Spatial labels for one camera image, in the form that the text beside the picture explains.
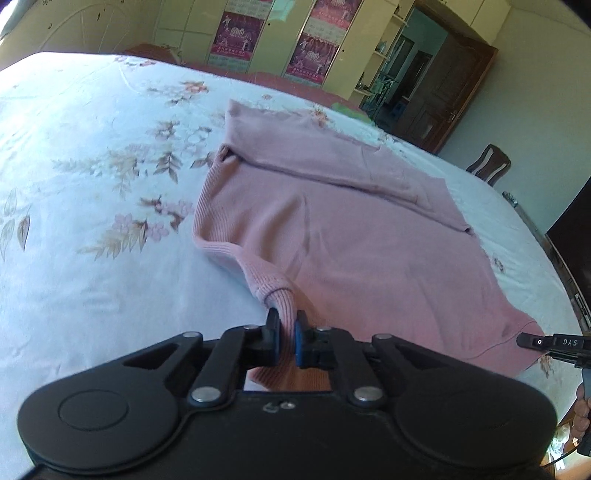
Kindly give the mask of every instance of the bed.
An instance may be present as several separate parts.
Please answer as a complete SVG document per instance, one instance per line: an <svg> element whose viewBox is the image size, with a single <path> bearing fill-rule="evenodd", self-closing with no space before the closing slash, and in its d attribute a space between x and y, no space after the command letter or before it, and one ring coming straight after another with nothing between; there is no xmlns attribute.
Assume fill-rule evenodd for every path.
<svg viewBox="0 0 591 480"><path fill-rule="evenodd" d="M0 72L0 478L30 467L15 419L36 388L179 332L263 323L191 238L228 99L307 111L446 180L509 301L580 334L513 208L487 184L383 131L267 87L127 56L39 53ZM519 378L562 416L579 380L542 360Z"/></svg>

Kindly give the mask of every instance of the finger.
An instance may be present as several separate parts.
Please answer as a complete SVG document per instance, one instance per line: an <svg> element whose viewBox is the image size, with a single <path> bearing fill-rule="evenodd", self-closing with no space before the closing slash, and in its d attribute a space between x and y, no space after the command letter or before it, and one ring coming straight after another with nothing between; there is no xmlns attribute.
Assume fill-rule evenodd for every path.
<svg viewBox="0 0 591 480"><path fill-rule="evenodd" d="M585 435L585 432L581 432L580 430L576 430L575 428L573 428L570 432L573 434L574 438L579 440L583 438L583 435Z"/></svg>
<svg viewBox="0 0 591 480"><path fill-rule="evenodd" d="M575 417L573 419L573 430L585 432L589 428L589 419L583 417Z"/></svg>
<svg viewBox="0 0 591 480"><path fill-rule="evenodd" d="M577 400L574 403L574 413L579 417L587 417L589 415L589 406L585 400Z"/></svg>

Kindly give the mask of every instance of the wooden chair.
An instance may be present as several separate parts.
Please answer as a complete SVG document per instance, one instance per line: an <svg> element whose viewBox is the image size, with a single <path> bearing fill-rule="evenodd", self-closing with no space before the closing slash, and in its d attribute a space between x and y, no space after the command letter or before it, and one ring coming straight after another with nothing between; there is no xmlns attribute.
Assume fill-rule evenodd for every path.
<svg viewBox="0 0 591 480"><path fill-rule="evenodd" d="M466 171L473 173L491 187L511 168L511 160L496 145L489 144L482 155Z"/></svg>

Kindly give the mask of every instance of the pink folded cloth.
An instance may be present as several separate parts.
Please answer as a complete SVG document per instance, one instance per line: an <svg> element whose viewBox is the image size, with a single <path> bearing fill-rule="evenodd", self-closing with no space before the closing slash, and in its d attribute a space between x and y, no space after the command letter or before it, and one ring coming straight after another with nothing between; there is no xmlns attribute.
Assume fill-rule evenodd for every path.
<svg viewBox="0 0 591 480"><path fill-rule="evenodd" d="M539 357L515 337L542 330L503 295L445 181L311 116L230 102L194 240L278 309L280 364L253 375L268 388L328 388L292 362L298 309L357 340L388 332L509 376Z"/></svg>

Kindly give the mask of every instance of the hand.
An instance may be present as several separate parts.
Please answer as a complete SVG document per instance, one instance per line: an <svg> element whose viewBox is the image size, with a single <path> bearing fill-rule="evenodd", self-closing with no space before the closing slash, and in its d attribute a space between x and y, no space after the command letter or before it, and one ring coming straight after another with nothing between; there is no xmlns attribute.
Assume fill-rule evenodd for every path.
<svg viewBox="0 0 591 480"><path fill-rule="evenodd" d="M591 398L585 401L585 388L580 384L577 388L577 401L574 404L573 437L579 440L583 438L589 428L589 409L591 407Z"/></svg>

